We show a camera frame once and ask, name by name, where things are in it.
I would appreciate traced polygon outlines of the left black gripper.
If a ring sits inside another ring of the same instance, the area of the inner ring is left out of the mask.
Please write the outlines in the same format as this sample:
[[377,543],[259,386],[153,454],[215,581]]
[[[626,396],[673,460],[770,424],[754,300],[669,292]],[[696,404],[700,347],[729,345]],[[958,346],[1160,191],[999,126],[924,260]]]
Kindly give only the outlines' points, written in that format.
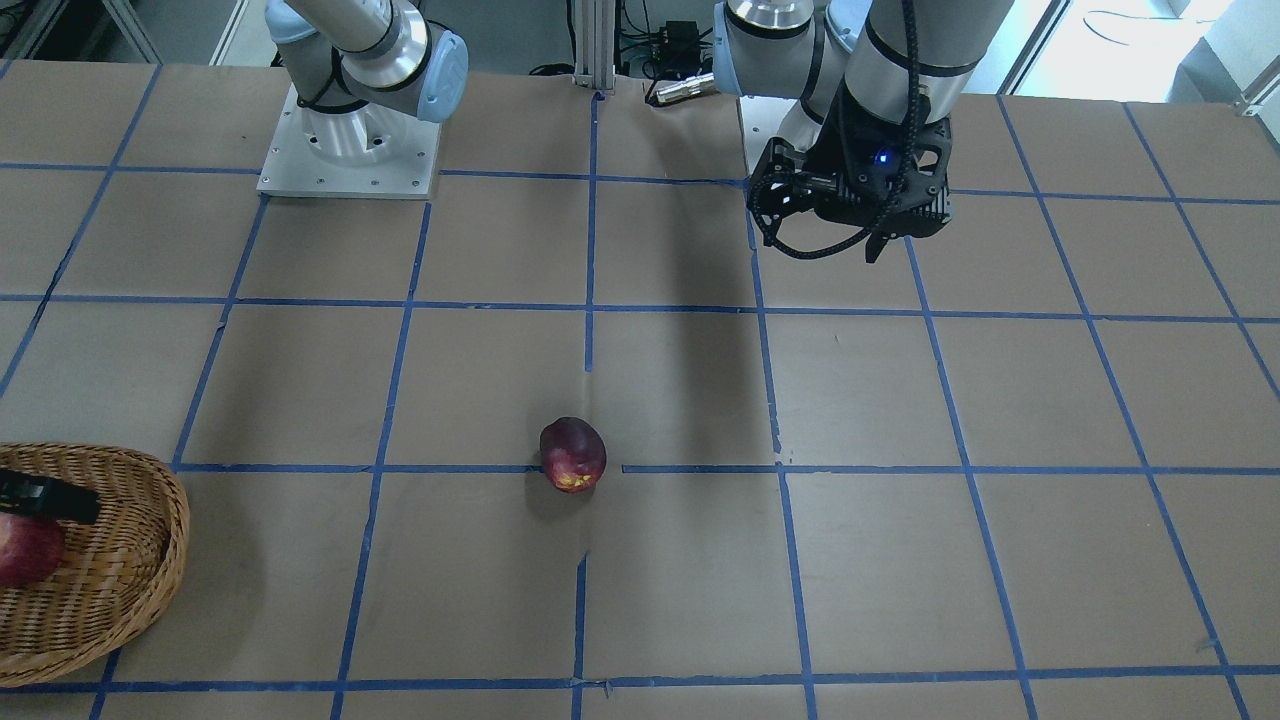
[[922,124],[914,136],[904,120],[882,120],[840,90],[806,155],[786,140],[768,140],[746,197],[763,243],[796,251],[781,240],[781,225],[813,211],[826,222],[856,227],[856,240],[867,240],[865,263],[876,264],[904,234],[931,237],[943,229],[954,219],[952,119],[929,120],[931,100],[924,94],[918,99]]

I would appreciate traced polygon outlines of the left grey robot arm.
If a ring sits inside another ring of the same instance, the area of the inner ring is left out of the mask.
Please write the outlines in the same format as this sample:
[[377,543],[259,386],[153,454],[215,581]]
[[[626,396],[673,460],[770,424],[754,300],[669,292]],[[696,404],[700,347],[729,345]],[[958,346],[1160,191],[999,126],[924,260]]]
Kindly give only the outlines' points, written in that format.
[[762,242],[797,260],[954,219],[951,114],[1011,12],[1009,1],[721,1],[716,87],[792,106],[750,168]]

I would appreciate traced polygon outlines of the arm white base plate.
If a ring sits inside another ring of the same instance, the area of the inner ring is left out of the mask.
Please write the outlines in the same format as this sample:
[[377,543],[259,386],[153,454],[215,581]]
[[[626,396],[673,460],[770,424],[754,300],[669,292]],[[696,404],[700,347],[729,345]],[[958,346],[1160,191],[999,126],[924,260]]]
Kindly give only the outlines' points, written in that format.
[[774,137],[787,141],[800,155],[794,168],[808,170],[804,158],[817,142],[828,111],[799,99],[746,95],[739,97],[739,115],[746,163],[742,190],[746,190],[756,174],[765,146]]
[[426,201],[438,172],[442,126],[378,105],[324,114],[291,86],[256,188],[284,199]]

